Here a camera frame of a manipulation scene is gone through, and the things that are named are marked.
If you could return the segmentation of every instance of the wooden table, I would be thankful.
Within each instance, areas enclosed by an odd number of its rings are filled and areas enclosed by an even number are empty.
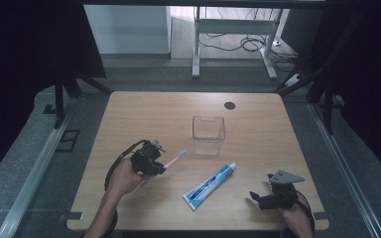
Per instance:
[[[228,110],[224,103],[233,102]],[[193,152],[192,117],[220,116],[225,140],[218,156]],[[144,188],[124,196],[117,210],[122,230],[279,230],[285,224],[276,210],[260,210],[249,191],[271,194],[267,174],[283,170],[306,179],[295,183],[313,213],[323,212],[311,174],[282,99],[277,94],[199,92],[113,92],[101,121],[68,220],[87,229],[103,195],[103,182],[116,158],[142,139],[158,139],[167,150],[162,164],[181,150],[185,157]],[[237,164],[233,176],[192,211],[182,195],[225,164]],[[326,229],[328,220],[317,220]]]

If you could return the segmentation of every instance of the gray carpet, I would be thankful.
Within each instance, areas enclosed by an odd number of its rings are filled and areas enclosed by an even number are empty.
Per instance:
[[[108,67],[107,79],[97,79],[112,90],[127,91],[212,91],[271,92],[285,76],[278,72],[277,81],[270,80],[262,66],[205,66],[200,78],[191,77],[189,66]],[[16,237],[78,237],[82,232],[65,226],[93,140],[104,113],[108,95],[78,81],[82,94],[67,130],[77,131],[77,142],[71,152],[56,152],[40,186],[22,220]],[[317,237],[371,237],[347,190],[329,148],[316,124],[302,88],[284,98],[302,151],[308,162],[330,226],[317,232]],[[55,123],[55,115],[43,114],[54,104],[53,89],[37,95],[30,120],[0,166],[0,226],[18,194],[35,159]],[[347,127],[334,110],[332,126],[338,145],[381,220],[381,165],[361,140]],[[60,149],[66,145],[60,143]],[[125,234],[117,231],[114,237]],[[260,232],[218,233],[221,237],[273,237]],[[178,237],[177,233],[128,233],[128,237]],[[181,234],[181,237],[213,237],[213,233]]]

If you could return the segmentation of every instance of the white wall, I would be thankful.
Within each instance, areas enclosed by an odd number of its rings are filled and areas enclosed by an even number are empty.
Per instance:
[[[101,54],[170,52],[170,7],[84,5],[84,8]]]

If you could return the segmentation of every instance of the blue and white toothpaste tube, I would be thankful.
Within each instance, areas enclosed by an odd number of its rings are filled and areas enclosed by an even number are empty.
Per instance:
[[[236,163],[225,165],[211,178],[205,180],[203,183],[188,191],[183,195],[185,201],[190,205],[192,210],[196,210],[200,204],[223,182],[225,182],[231,175],[233,175]]]

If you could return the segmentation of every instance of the toothbrush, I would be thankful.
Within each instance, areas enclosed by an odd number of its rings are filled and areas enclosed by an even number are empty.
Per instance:
[[[174,159],[172,159],[170,162],[168,162],[167,164],[164,165],[164,168],[167,169],[169,166],[172,165],[172,163],[174,163],[176,160],[178,160],[179,158],[183,157],[186,154],[187,154],[187,150],[180,151],[179,154]],[[141,182],[139,187],[143,188],[146,184],[150,183],[150,181],[152,181],[155,178],[156,178],[156,176],[150,176],[149,178],[147,178],[146,180]]]

